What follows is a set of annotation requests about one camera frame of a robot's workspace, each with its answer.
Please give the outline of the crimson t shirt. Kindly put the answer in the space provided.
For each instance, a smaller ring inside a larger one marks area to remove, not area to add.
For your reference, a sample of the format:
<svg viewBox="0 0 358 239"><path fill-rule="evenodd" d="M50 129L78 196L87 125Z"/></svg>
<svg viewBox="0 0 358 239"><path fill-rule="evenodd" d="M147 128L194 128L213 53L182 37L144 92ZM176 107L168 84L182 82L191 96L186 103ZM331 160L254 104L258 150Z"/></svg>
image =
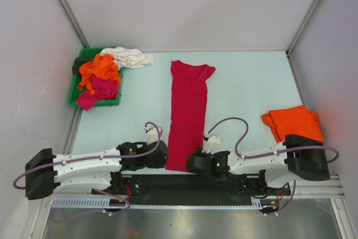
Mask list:
<svg viewBox="0 0 358 239"><path fill-rule="evenodd" d="M180 60L171 63L171 125L168 136L166 169L185 172L187 160L202 147L208 101L206 81L215 67L189 65Z"/></svg>

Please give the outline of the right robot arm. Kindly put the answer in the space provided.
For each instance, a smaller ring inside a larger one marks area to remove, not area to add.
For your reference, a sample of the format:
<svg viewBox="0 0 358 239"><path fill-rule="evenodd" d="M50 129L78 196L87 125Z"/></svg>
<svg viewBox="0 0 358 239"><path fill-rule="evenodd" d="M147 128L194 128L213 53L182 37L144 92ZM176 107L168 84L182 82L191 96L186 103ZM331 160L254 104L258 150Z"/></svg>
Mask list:
<svg viewBox="0 0 358 239"><path fill-rule="evenodd" d="M327 181L331 178L325 151L320 141L295 134L285 136L283 142L248 156L234 151L212 151L198 148L187 160L186 170L192 174L214 179L232 175L259 175L258 189L271 195L286 183L302 179Z"/></svg>

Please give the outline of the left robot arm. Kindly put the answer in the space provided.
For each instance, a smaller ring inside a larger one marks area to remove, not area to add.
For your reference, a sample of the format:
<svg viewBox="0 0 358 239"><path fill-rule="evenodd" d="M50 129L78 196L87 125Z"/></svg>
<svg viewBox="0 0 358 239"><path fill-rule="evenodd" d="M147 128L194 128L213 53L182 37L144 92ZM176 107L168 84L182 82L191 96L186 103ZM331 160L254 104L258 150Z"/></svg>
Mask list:
<svg viewBox="0 0 358 239"><path fill-rule="evenodd" d="M64 193L118 194L124 187L123 171L163 168L168 147L164 141L125 142L102 152L77 156L41 150L25 165L25 196L38 200Z"/></svg>

